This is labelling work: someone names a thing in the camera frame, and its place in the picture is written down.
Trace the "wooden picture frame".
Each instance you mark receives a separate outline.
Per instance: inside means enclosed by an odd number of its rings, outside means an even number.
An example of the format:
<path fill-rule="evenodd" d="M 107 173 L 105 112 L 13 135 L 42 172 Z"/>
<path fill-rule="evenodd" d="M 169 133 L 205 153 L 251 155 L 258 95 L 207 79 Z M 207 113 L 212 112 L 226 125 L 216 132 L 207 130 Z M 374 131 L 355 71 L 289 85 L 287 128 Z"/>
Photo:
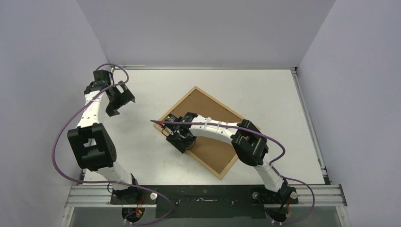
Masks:
<path fill-rule="evenodd" d="M 244 119 L 243 116 L 197 86 L 194 86 L 159 119 L 165 120 L 169 114 L 181 117 L 187 112 L 221 122 L 241 122 Z M 205 137 L 197 138 L 196 143 L 190 145 L 190 150 L 185 151 L 185 154 L 192 157 L 219 180 L 238 160 L 231 145 Z"/>

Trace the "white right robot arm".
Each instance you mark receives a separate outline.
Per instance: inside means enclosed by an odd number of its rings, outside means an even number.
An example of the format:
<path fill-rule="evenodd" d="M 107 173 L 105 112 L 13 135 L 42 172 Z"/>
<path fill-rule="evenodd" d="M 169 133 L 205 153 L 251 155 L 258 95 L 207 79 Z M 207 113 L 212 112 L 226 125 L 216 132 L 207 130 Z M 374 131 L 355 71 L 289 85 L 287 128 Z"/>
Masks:
<path fill-rule="evenodd" d="M 267 189 L 267 196 L 274 203 L 286 197 L 286 180 L 274 170 L 271 163 L 264 162 L 268 154 L 268 137 L 264 136 L 249 120 L 241 122 L 221 122 L 196 113 L 183 117 L 169 114 L 158 121 L 162 129 L 168 130 L 167 141 L 184 153 L 198 137 L 218 140 L 234 148 L 237 157 L 246 165 L 254 167 Z"/>

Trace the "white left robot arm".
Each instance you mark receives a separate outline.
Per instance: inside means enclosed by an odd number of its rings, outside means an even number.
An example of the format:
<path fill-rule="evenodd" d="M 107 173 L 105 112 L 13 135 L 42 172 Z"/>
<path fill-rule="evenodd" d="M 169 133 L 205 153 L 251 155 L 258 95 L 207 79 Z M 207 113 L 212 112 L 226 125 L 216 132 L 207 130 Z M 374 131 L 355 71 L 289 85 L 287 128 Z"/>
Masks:
<path fill-rule="evenodd" d="M 131 204 L 141 198 L 141 190 L 135 177 L 128 173 L 117 162 L 116 147 L 103 125 L 106 115 L 112 117 L 119 114 L 118 109 L 135 102 L 135 96 L 121 84 L 122 91 L 113 87 L 112 74 L 106 70 L 93 72 L 94 81 L 85 89 L 83 114 L 76 128 L 68 130 L 67 137 L 79 167 L 102 175 L 113 183 L 116 192 L 122 192 L 123 198 Z"/>

